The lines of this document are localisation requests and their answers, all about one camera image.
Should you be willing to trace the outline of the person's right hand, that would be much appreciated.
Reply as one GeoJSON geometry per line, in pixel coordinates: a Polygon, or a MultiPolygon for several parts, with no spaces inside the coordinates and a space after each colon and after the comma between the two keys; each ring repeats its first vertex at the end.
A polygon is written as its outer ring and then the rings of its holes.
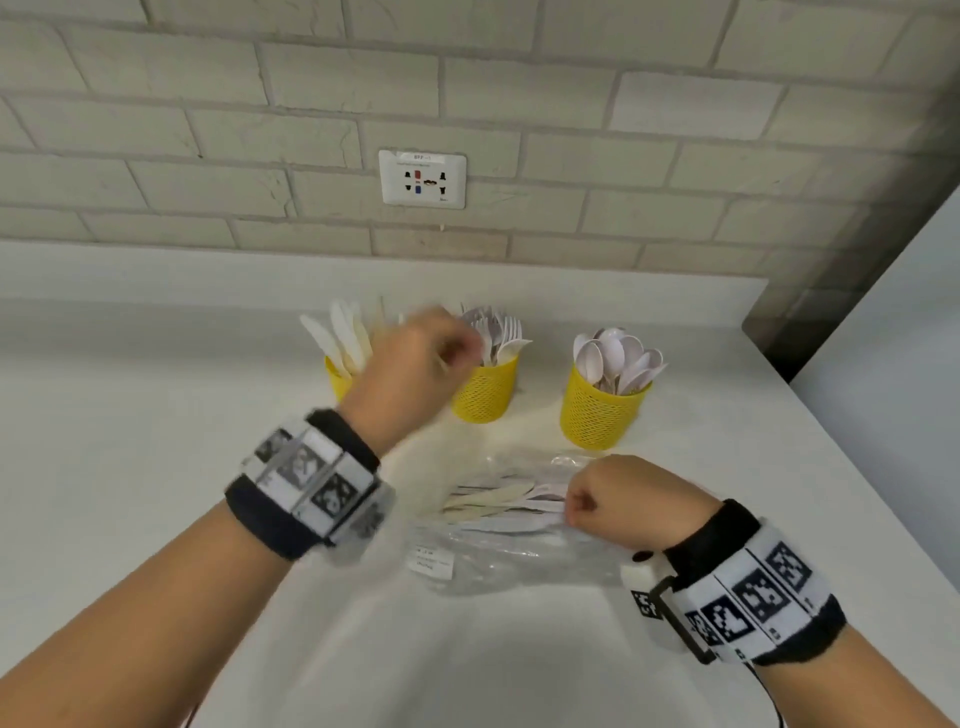
{"type": "Polygon", "coordinates": [[[598,471],[604,486],[603,530],[582,532],[630,552],[673,548],[723,506],[722,499],[634,455],[607,455],[581,471],[598,471]]]}

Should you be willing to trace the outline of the person's left hand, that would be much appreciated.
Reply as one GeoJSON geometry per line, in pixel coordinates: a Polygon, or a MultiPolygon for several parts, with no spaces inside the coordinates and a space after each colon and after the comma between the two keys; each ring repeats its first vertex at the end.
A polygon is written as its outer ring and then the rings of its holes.
{"type": "Polygon", "coordinates": [[[428,360],[426,310],[391,327],[337,411],[360,439],[382,458],[419,431],[447,407],[472,371],[451,371],[438,377],[428,360]]]}

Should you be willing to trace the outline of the clear plastic bag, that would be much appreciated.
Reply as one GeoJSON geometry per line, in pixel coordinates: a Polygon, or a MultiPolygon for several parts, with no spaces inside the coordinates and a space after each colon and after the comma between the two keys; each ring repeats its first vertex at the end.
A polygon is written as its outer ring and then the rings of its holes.
{"type": "Polygon", "coordinates": [[[545,533],[511,536],[466,531],[437,518],[459,486],[509,475],[570,483],[600,455],[582,449],[512,448],[475,459],[451,474],[443,496],[435,497],[408,526],[406,542],[409,553],[417,547],[452,552],[453,578],[443,581],[419,574],[420,578],[434,583],[435,590],[456,596],[541,585],[618,586],[621,569],[632,564],[632,553],[568,526],[565,519],[545,533]]]}

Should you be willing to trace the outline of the person's left forearm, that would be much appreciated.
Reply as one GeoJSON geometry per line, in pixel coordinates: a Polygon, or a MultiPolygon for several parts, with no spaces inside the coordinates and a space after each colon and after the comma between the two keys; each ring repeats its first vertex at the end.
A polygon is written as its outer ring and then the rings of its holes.
{"type": "Polygon", "coordinates": [[[0,677],[0,728],[178,728],[317,536],[226,500],[0,677]]]}

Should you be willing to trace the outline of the person's right forearm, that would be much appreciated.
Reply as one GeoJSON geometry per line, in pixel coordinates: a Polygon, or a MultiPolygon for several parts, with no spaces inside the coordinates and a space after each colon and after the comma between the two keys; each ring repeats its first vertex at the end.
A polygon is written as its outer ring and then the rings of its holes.
{"type": "Polygon", "coordinates": [[[851,625],[810,661],[755,670],[786,728],[958,728],[851,625]]]}

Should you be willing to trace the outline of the bunch of white plastic forks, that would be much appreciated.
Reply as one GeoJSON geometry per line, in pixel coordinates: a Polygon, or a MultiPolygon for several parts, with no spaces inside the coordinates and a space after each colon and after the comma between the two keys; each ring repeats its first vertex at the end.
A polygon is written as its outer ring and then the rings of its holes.
{"type": "Polygon", "coordinates": [[[481,366],[485,368],[515,361],[532,343],[525,337],[519,318],[493,306],[462,306],[460,318],[480,334],[484,343],[481,366]]]}

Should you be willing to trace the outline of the yellow mesh cup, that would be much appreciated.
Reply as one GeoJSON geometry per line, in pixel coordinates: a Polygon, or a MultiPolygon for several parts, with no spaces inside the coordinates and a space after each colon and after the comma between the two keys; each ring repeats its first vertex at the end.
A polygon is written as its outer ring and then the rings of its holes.
{"type": "Polygon", "coordinates": [[[520,358],[491,367],[478,367],[457,392],[451,411],[460,420],[485,425],[500,419],[510,406],[520,358]]]}
{"type": "Polygon", "coordinates": [[[354,381],[361,373],[353,360],[346,354],[341,361],[342,367],[338,367],[329,356],[324,356],[324,367],[328,381],[335,396],[336,402],[342,402],[344,396],[349,393],[354,381]]]}
{"type": "Polygon", "coordinates": [[[613,448],[638,417],[652,386],[633,394],[609,394],[586,382],[576,366],[571,366],[559,412],[561,433],[583,450],[613,448]]]}

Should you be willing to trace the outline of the pile of disposable cutlery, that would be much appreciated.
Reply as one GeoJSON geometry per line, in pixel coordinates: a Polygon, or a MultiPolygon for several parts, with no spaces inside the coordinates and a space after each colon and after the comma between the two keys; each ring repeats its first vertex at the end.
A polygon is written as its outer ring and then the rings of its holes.
{"type": "Polygon", "coordinates": [[[564,523],[569,482],[519,474],[457,487],[437,519],[465,531],[502,535],[546,533],[564,523]]]}

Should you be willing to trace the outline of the bunch of white plastic spoons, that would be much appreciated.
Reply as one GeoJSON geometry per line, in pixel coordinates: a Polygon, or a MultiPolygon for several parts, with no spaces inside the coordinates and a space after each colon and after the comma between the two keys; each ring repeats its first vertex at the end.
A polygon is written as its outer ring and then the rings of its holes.
{"type": "Polygon", "coordinates": [[[632,396],[646,391],[668,367],[665,355],[619,327],[580,333],[573,341],[573,373],[598,391],[632,396]]]}

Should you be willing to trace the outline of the black marker-tagged right wristband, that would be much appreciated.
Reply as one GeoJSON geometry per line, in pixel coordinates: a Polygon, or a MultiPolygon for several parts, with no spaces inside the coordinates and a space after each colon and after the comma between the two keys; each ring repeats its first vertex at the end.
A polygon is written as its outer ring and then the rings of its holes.
{"type": "Polygon", "coordinates": [[[654,642],[705,666],[805,663],[848,623],[784,534],[732,499],[681,543],[635,554],[620,579],[654,642]]]}

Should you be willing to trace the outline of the black marker-tagged wristband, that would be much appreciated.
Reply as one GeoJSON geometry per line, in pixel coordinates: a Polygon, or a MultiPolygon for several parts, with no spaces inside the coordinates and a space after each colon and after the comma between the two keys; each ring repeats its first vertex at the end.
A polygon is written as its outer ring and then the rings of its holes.
{"type": "Polygon", "coordinates": [[[732,499],[681,543],[635,554],[620,579],[654,642],[705,666],[805,663],[848,623],[784,534],[732,499]]]}
{"type": "Polygon", "coordinates": [[[271,431],[226,487],[232,515],[288,562],[325,552],[358,563],[391,515],[397,492],[380,459],[334,409],[315,409],[271,431]]]}

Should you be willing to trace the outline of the black marker-tagged left wristband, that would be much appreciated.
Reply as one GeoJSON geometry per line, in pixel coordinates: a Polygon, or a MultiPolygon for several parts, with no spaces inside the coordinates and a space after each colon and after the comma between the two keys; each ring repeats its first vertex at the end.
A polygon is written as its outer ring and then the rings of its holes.
{"type": "Polygon", "coordinates": [[[271,431],[226,487],[232,515],[288,562],[325,552],[358,563],[391,515],[397,492],[380,459],[334,409],[315,409],[271,431]]]}

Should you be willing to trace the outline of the white cabinet side panel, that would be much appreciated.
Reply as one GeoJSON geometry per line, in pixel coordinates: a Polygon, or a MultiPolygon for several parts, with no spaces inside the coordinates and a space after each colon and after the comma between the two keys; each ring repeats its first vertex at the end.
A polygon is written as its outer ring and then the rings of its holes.
{"type": "Polygon", "coordinates": [[[960,186],[791,387],[908,528],[960,523],[960,186]]]}

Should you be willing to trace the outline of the white wall power outlet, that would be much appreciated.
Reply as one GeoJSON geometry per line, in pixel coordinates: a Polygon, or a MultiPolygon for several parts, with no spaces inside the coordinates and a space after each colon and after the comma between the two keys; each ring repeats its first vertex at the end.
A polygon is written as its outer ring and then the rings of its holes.
{"type": "Polygon", "coordinates": [[[462,211],[467,157],[458,153],[378,151],[382,201],[387,206],[462,211]]]}

